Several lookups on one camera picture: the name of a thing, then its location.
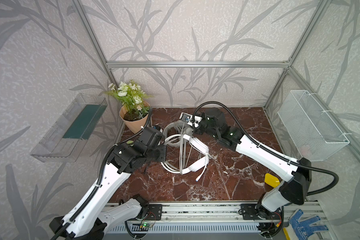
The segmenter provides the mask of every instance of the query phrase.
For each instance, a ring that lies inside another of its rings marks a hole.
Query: red marble tabletop
[[[153,124],[164,128],[167,124],[177,121],[181,112],[192,114],[194,108],[155,108],[152,113]],[[233,118],[224,109],[229,126],[235,126]],[[281,151],[276,137],[269,125],[262,108],[231,108],[241,125],[255,139],[277,151]],[[132,132],[125,127],[122,139],[131,136]],[[140,194],[150,202],[154,201],[191,201],[191,200],[257,200],[271,188],[264,184],[267,172],[271,170],[255,162],[247,156],[229,150],[219,145],[212,137],[204,134],[199,138],[209,147],[210,159],[205,173],[196,182],[201,170],[184,175],[166,171],[160,163],[151,163],[144,172],[146,165],[136,170],[111,197],[110,202],[120,199],[128,200],[135,194]],[[199,157],[192,150],[189,166]],[[167,161],[178,167],[179,148],[167,147]]]

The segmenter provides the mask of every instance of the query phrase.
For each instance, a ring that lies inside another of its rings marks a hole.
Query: metal mesh basket
[[[290,91],[278,114],[299,153],[310,161],[323,161],[349,144],[307,90]]]

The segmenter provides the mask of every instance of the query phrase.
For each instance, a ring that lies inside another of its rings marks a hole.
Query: metal beam
[[[97,57],[99,58],[100,63],[102,65],[102,67],[104,68],[104,71],[105,71],[107,77],[109,78],[111,83],[116,84],[113,74],[111,73],[110,69],[107,67],[107,60],[104,56],[104,53],[102,52],[102,50],[100,48],[99,42],[97,41],[94,31],[92,30],[91,24],[87,18],[87,15],[85,14],[84,6],[82,5],[80,0],[72,0],[72,3],[73,3],[73,7],[75,9],[75,12],[77,13],[77,16],[79,17],[79,20],[81,21],[93,47],[95,48]]]
[[[300,54],[302,48],[308,41],[309,37],[312,35],[312,32],[315,30],[316,26],[318,25],[319,21],[321,20],[322,16],[324,15],[325,11],[327,10],[329,4],[331,3],[331,0],[321,0],[316,7],[315,12],[313,13],[311,19],[309,20],[303,34],[301,35],[298,44],[296,45],[295,49],[292,52],[292,55],[289,57],[289,65],[292,66],[293,63],[296,61],[298,55]],[[269,98],[267,99],[264,108],[268,108],[269,104],[273,100],[273,98],[276,96],[276,93],[279,91],[281,85],[283,84],[283,81],[285,79],[285,71],[280,75],[275,87],[272,89],[271,94],[269,95]]]
[[[310,93],[315,93],[315,91],[311,88],[309,84],[302,78],[302,76],[293,68],[289,67],[287,69],[289,75],[296,81],[296,83],[304,90],[309,91]],[[318,96],[318,94],[312,94],[312,96],[316,99],[316,101],[324,108],[324,110],[331,110],[327,104],[322,101],[322,99]],[[332,118],[332,120],[339,126],[342,132],[349,132],[349,129],[341,122],[341,120],[334,114],[332,111],[328,112],[328,115]],[[360,162],[360,142],[353,136],[347,135],[349,139],[349,145],[351,152],[355,155],[355,157]]]
[[[109,61],[108,68],[286,68],[285,61]]]

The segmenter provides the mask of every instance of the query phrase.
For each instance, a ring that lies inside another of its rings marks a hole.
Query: yellow object
[[[285,238],[286,238],[287,240],[291,240],[291,239],[289,238],[287,228],[283,228],[283,232],[284,232],[284,234],[285,234]]]
[[[280,185],[280,181],[277,177],[275,177],[274,175],[272,174],[265,174],[265,183],[270,185],[271,187],[275,188],[277,187],[278,185]]]

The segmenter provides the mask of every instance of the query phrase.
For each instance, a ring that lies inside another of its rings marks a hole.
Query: leaf pattern wallpaper
[[[360,142],[360,0],[331,2],[294,68]],[[286,94],[297,89],[294,80],[287,77],[267,109],[284,151],[293,156],[299,153],[277,112]],[[332,190],[309,198],[320,201],[338,239],[359,240],[359,161],[345,147],[313,166],[335,171],[340,182]],[[331,181],[315,172],[312,178],[320,179],[312,182],[312,190]]]
[[[72,3],[0,0],[0,239],[49,239],[96,179],[120,137],[120,104]],[[43,163],[33,147],[78,93],[108,107],[75,163]]]
[[[108,61],[285,61],[318,0],[92,1],[85,11]],[[263,106],[280,69],[120,68],[154,106]]]

